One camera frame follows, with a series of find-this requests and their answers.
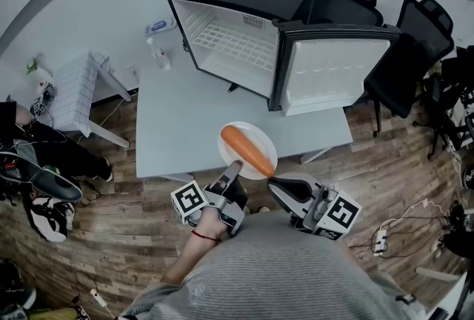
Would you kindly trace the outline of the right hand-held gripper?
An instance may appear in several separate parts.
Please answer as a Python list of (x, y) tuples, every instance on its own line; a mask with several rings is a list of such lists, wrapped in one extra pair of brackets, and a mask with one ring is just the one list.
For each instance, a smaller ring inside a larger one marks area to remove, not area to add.
[(303, 233), (338, 240), (349, 233), (362, 206), (343, 190), (336, 191), (307, 173), (282, 173), (268, 178), (273, 198)]

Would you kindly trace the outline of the person's left hand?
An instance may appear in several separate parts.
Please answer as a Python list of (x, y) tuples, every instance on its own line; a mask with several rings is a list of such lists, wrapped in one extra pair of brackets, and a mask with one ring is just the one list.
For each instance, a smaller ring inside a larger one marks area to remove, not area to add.
[(220, 241), (227, 232), (227, 225), (221, 221), (220, 212), (214, 207), (204, 207), (194, 233), (205, 239)]

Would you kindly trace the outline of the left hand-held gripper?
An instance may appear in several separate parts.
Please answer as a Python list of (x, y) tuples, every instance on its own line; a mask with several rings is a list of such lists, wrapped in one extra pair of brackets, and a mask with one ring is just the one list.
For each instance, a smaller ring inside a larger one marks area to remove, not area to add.
[(202, 210), (213, 207), (218, 211), (219, 220), (227, 225), (227, 233), (234, 236), (244, 220), (247, 194), (238, 181), (242, 163), (233, 161), (216, 179), (213, 185), (201, 190), (192, 181), (173, 191), (171, 201), (182, 224), (198, 225)]

